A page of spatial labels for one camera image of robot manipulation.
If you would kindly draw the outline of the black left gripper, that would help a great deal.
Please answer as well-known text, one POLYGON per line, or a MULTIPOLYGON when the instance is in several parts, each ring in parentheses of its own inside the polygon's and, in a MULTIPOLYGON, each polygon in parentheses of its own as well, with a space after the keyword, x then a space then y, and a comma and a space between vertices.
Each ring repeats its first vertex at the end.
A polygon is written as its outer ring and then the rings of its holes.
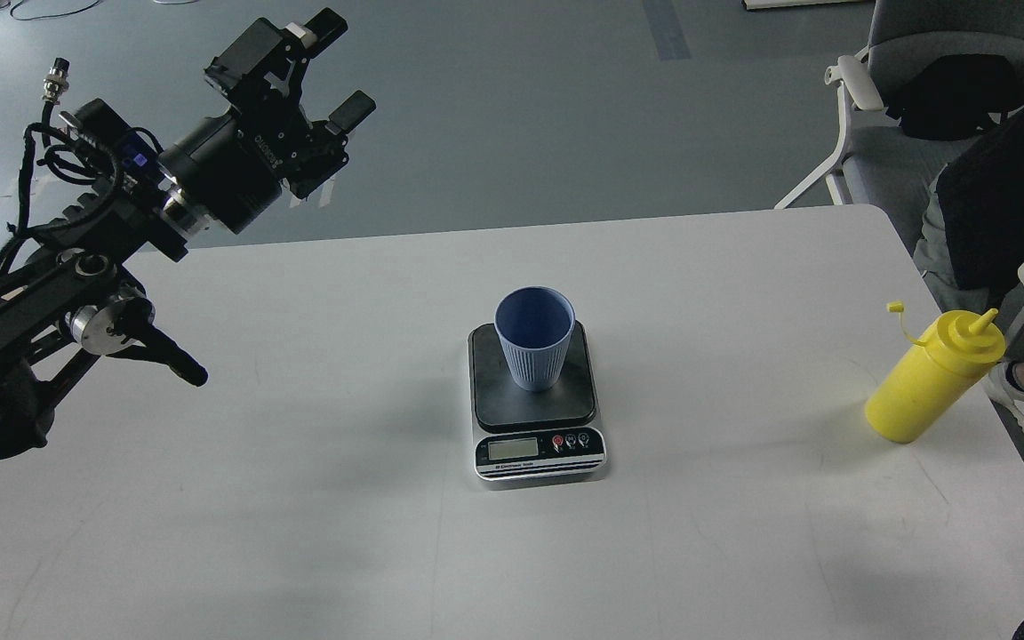
POLYGON ((349 135, 377 108, 374 98, 355 91, 312 122, 300 101, 308 63, 347 29, 331 8, 284 28, 257 18, 212 58, 204 80, 230 109, 202 118, 159 157, 187 207, 241 234, 279 198, 282 181, 344 169, 349 135))

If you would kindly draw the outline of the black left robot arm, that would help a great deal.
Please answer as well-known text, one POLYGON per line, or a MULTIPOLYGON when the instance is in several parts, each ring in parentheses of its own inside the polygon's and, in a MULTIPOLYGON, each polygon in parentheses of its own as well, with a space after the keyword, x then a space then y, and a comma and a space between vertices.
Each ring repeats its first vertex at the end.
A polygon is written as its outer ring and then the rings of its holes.
POLYGON ((52 125, 69 69, 52 63, 41 118, 23 134, 18 216, 0 250, 0 460, 45 446, 57 406, 102 357, 206 384, 124 264, 146 244, 181 260, 212 224, 240 234, 282 193, 305 200, 344 169, 349 134, 375 101, 356 91, 318 121, 300 101, 308 63, 346 32, 330 8, 283 28, 253 22, 204 70, 227 112, 170 148, 101 99, 52 125))

